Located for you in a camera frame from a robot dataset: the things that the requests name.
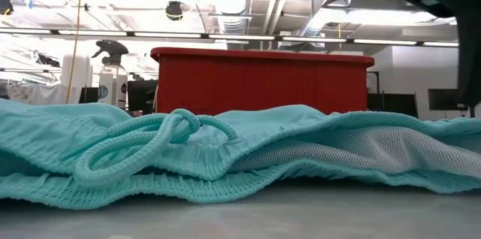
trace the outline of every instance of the spray bottle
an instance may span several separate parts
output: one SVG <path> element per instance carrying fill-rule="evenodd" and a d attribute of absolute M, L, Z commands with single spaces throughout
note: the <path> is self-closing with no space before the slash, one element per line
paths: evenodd
<path fill-rule="evenodd" d="M 100 50 L 92 58 L 97 57 L 102 52 L 109 54 L 109 57 L 102 59 L 104 67 L 100 71 L 98 102 L 125 109 L 128 73 L 120 65 L 120 62 L 122 55 L 128 54 L 129 50 L 123 44 L 110 40 L 97 41 L 97 46 L 100 47 Z"/>

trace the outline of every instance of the yellow cable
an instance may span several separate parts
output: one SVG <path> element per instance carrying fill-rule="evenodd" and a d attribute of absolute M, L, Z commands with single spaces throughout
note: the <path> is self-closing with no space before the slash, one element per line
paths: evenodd
<path fill-rule="evenodd" d="M 70 76 L 68 77 L 68 87 L 67 87 L 67 100 L 65 101 L 68 104 L 68 100 L 70 98 L 70 90 L 72 88 L 72 77 L 74 75 L 74 66 L 75 66 L 75 57 L 77 56 L 77 42 L 78 42 L 78 31 L 80 29 L 80 3 L 82 0 L 78 0 L 77 3 L 77 29 L 75 32 L 75 42 L 74 42 L 74 55 L 71 60 L 71 67 L 70 67 Z"/>

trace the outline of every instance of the red storage bin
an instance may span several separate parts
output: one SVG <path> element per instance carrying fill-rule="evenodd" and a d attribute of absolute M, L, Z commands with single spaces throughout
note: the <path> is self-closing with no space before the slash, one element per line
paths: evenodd
<path fill-rule="evenodd" d="M 157 112 L 215 115 L 306 104 L 323 113 L 367 109 L 367 56 L 154 48 Z"/>

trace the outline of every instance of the gray floor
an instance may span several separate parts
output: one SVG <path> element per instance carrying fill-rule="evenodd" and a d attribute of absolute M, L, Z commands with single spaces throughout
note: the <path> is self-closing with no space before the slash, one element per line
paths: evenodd
<path fill-rule="evenodd" d="M 198 205 L 138 196 L 91 211 L 0 201 L 0 238 L 479 238 L 481 192 L 436 195 L 359 183 L 277 183 Z"/>

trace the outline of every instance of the drawstring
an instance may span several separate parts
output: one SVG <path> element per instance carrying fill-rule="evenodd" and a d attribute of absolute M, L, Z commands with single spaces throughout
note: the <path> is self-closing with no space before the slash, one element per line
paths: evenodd
<path fill-rule="evenodd" d="M 109 138 L 88 149 L 77 161 L 74 179 L 83 186 L 106 186 L 124 180 L 152 164 L 152 160 L 170 143 L 181 144 L 196 133 L 201 124 L 213 126 L 224 132 L 229 141 L 237 139 L 235 130 L 212 116 L 196 116 L 188 110 L 177 109 L 170 114 L 142 116 L 112 126 Z M 156 132 L 134 131 L 148 126 Z M 93 170 L 94 164 L 109 153 L 143 145 L 137 152 L 108 168 Z"/>

